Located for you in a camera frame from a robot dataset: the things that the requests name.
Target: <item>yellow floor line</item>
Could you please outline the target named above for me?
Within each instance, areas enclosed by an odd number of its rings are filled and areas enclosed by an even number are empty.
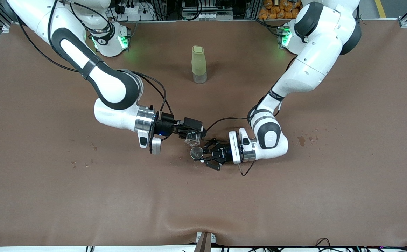
[[[381,19],[386,19],[387,17],[385,16],[384,8],[382,7],[381,0],[374,0],[376,3],[376,7],[378,8],[379,16]]]

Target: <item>bottle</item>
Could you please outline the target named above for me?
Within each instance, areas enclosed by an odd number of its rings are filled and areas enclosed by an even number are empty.
[[[191,67],[194,82],[204,83],[206,81],[206,59],[203,47],[197,45],[192,47]]]

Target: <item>brown paper sheet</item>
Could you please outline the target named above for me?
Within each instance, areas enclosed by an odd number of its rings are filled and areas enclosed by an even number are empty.
[[[176,136],[154,156],[100,124],[90,84],[12,26],[0,38],[0,246],[183,244],[198,231],[232,246],[407,245],[407,29],[365,22],[316,90],[286,97],[288,153],[246,177],[194,163]],[[203,85],[193,45],[205,48]],[[177,119],[208,126],[246,116],[292,57],[255,22],[205,21],[140,24],[130,52],[104,60],[157,78]],[[161,97],[145,83],[140,103]],[[224,121],[210,136],[239,127]]]

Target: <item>black clamp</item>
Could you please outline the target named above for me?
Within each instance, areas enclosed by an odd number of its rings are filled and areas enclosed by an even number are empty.
[[[203,155],[211,154],[194,161],[203,160],[206,166],[220,171],[220,168],[226,162],[233,161],[231,147],[229,143],[218,142],[216,138],[211,139],[203,146]]]

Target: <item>black joint band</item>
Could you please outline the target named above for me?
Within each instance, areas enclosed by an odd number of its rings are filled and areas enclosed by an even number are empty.
[[[85,64],[85,66],[82,68],[82,71],[80,71],[80,73],[82,74],[82,77],[84,79],[88,78],[88,76],[90,75],[91,71],[96,66],[96,64],[97,64],[97,62],[93,62],[93,61],[88,61],[87,64]]]
[[[269,90],[268,95],[279,102],[282,102],[285,99],[283,96],[280,96],[279,94],[272,91],[272,89]]]
[[[255,111],[252,113],[252,115],[250,116],[250,118],[253,118],[254,115],[256,115],[257,113],[261,113],[261,112],[267,112],[267,113],[270,113],[270,114],[273,115],[273,113],[270,112],[269,110],[262,109],[262,110],[255,110]]]
[[[91,35],[93,36],[94,40],[99,45],[107,45],[108,42],[115,36],[115,26],[112,23],[110,23],[110,24],[111,24],[111,26],[110,26],[109,32],[106,35],[102,36],[102,37],[98,37],[98,36],[95,36],[95,35],[99,35],[99,34],[101,34],[103,32],[100,32],[100,33],[93,32],[93,31],[90,32]]]

